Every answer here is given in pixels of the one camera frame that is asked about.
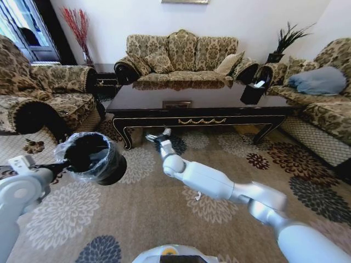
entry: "damask sofa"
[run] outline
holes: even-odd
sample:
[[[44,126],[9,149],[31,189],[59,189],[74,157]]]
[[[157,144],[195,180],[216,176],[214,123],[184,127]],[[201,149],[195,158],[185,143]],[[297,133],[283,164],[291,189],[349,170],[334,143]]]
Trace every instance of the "damask sofa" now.
[[[301,60],[301,67],[308,62]],[[351,38],[341,38],[327,45],[311,63],[332,66],[347,79],[338,95],[301,94],[283,85],[288,65],[266,64],[260,79],[268,80],[269,94],[281,95],[292,104],[303,106],[297,116],[288,117],[282,129],[340,171],[350,175],[351,168]]]
[[[126,56],[115,65],[117,81],[121,85],[134,83],[138,89],[150,88],[221,88],[231,86],[233,79],[250,83],[258,63],[243,58],[231,76],[223,76],[213,70],[229,54],[237,51],[238,40],[234,37],[197,37],[179,30],[167,36],[130,35],[127,37],[127,54],[144,58],[165,48],[174,72],[143,74],[133,59]]]
[[[95,83],[90,67],[31,66],[0,35],[0,165],[26,154],[39,164],[52,163],[58,142],[93,131],[104,115],[93,95]]]

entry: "picture frame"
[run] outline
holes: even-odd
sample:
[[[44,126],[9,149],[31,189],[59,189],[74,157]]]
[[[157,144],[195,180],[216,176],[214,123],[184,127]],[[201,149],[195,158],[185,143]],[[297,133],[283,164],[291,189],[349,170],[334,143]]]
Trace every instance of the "picture frame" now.
[[[161,3],[208,4],[209,0],[161,0]]]
[[[191,100],[167,100],[162,102],[162,108],[191,108]]]

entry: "potted plant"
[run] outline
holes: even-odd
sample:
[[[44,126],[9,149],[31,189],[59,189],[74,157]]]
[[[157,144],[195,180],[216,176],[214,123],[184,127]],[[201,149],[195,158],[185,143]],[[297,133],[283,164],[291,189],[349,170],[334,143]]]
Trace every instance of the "potted plant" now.
[[[295,31],[294,29],[297,26],[297,24],[294,26],[291,26],[290,23],[288,22],[287,31],[284,28],[280,30],[279,36],[278,36],[278,47],[276,51],[274,51],[273,53],[269,53],[268,60],[266,63],[279,62],[281,58],[284,56],[283,51],[287,47],[289,47],[292,43],[294,43],[299,38],[310,35],[310,33],[306,33],[306,31],[313,25],[314,24]]]

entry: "carpet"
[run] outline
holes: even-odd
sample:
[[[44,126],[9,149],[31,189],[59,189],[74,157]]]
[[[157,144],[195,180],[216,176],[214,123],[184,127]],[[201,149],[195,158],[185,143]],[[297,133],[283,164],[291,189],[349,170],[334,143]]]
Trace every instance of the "carpet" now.
[[[100,131],[120,140],[108,123]],[[141,138],[140,131],[129,130]],[[311,224],[351,254],[351,186],[279,131],[253,145],[257,131],[187,127],[173,129],[171,140],[184,159],[218,169],[234,182],[258,181],[287,194],[291,218]],[[21,234],[8,262],[131,262],[163,244],[190,245],[227,263],[286,262],[273,230],[245,205],[205,195],[197,201],[196,191],[163,174],[158,150],[145,139],[122,150],[128,168],[111,186],[61,174],[43,203],[19,219]]]

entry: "table leg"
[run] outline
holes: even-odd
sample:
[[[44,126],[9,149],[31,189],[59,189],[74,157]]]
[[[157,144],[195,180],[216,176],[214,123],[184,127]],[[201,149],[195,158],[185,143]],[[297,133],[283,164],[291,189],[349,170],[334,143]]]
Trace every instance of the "table leg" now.
[[[273,130],[278,128],[283,121],[286,119],[286,116],[280,116],[280,118],[277,118],[276,122],[274,123],[269,123],[266,124],[259,132],[256,134],[256,136],[253,138],[253,143],[258,144],[260,141],[266,137],[268,134],[270,134]]]
[[[133,146],[133,141],[131,135],[126,131],[127,127],[120,121],[114,121],[114,127],[124,140],[124,149],[130,150]]]

